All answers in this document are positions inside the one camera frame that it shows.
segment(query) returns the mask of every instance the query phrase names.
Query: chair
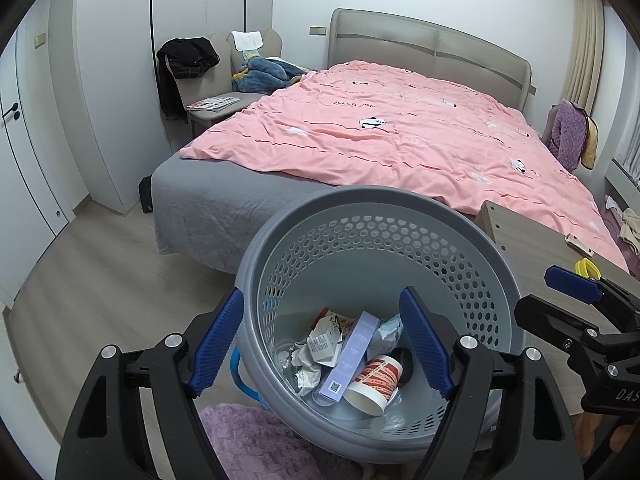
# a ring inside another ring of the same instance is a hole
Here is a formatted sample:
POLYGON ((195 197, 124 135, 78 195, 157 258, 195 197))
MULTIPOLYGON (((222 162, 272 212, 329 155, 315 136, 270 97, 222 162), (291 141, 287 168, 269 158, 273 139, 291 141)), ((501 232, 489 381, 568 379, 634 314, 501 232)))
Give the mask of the chair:
MULTIPOLYGON (((185 110, 187 106, 207 97, 239 97, 240 100, 217 112, 210 110, 187 110, 187 117, 191 127, 191 135, 196 137, 195 123, 210 128, 213 124, 247 108, 263 97, 263 94, 233 92, 231 82, 231 48, 226 41, 226 34, 215 33, 210 38, 213 48, 220 57, 220 63, 207 70, 198 79, 176 79, 175 83, 180 92, 180 99, 185 110)), ((166 65, 171 72, 168 60, 166 65)))
MULTIPOLYGON (((258 54, 262 57, 280 57, 282 54, 282 38, 280 35, 272 28, 261 30, 260 34, 262 35, 262 47, 258 49, 258 54)), ((242 52, 236 49, 236 42, 234 41, 233 34, 229 33, 226 37, 226 41, 231 50, 231 68, 233 69, 234 74, 237 74, 242 70, 244 57, 242 57, 242 52)))

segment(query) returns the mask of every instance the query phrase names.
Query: wall outlet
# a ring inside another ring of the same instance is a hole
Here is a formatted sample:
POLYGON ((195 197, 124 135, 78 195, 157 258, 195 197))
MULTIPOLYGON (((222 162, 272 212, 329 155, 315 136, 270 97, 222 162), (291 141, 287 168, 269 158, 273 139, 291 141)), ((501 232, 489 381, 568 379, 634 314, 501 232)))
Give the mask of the wall outlet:
POLYGON ((34 48, 38 48, 39 46, 43 46, 47 43, 47 33, 43 32, 35 37, 33 40, 34 48))
POLYGON ((309 27, 310 36, 326 36, 326 27, 309 27))

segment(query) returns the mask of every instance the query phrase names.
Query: black bag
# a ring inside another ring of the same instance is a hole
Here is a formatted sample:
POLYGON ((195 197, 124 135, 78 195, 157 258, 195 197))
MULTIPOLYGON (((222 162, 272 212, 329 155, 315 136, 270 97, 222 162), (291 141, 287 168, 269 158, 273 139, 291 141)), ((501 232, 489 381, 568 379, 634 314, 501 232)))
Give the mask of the black bag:
POLYGON ((151 200, 151 175, 146 176, 140 181, 140 184, 138 184, 138 192, 140 193, 142 212, 152 213, 154 211, 154 204, 151 200))

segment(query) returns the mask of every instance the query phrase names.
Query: paper cup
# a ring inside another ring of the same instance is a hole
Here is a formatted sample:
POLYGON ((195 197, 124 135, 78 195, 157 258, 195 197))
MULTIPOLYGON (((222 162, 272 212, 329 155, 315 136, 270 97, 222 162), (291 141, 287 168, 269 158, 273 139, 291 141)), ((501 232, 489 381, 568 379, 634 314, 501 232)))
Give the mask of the paper cup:
POLYGON ((369 361, 364 370, 347 386, 344 398, 351 406, 367 415, 383 415, 401 375, 402 366, 398 361, 387 355, 380 355, 369 361))

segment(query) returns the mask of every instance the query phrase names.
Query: crumpled paper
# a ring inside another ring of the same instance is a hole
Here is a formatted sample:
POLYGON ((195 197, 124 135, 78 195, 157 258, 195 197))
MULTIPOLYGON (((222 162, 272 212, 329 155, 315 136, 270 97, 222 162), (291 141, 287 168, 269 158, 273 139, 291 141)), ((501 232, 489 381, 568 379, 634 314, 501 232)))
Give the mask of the crumpled paper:
POLYGON ((316 362, 330 359, 340 341, 342 341, 342 333, 335 314, 329 314, 320 319, 306 338, 309 351, 316 362))
POLYGON ((394 350, 400 341, 402 329, 400 314, 396 314, 380 325, 367 347, 367 361, 394 350))
POLYGON ((300 388, 298 395, 304 397, 313 391, 320 383, 322 368, 314 362, 306 342, 304 344, 297 344, 296 346, 298 346, 298 348, 291 354, 291 364, 298 367, 298 371, 296 372, 296 380, 300 388))

